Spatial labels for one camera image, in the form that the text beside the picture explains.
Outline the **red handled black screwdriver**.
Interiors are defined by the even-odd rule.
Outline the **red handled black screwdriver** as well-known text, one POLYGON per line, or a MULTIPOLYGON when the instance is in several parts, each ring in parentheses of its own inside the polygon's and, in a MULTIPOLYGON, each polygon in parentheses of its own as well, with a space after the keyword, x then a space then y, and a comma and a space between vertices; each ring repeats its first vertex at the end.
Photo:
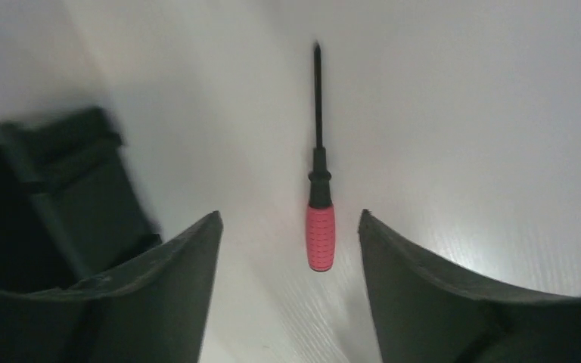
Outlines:
POLYGON ((306 210, 306 253, 313 271, 332 268, 336 249, 335 209, 331 197, 331 173, 323 140, 322 120, 322 50, 313 44, 313 85, 315 107, 315 147, 309 178, 309 199, 306 210))

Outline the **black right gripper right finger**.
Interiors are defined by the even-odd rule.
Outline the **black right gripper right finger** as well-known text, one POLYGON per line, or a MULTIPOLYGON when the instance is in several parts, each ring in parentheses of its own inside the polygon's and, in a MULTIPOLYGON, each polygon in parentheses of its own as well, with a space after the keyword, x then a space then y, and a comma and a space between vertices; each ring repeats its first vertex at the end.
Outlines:
POLYGON ((359 242, 385 362, 581 362, 581 296, 480 275, 364 210, 359 242))

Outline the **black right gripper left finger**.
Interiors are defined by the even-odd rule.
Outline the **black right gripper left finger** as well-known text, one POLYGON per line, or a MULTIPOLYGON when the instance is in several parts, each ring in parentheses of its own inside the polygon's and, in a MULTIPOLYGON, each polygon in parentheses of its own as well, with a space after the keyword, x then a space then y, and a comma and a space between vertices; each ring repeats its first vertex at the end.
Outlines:
POLYGON ((0 362, 198 361, 222 230, 215 211, 67 289, 0 290, 0 362))

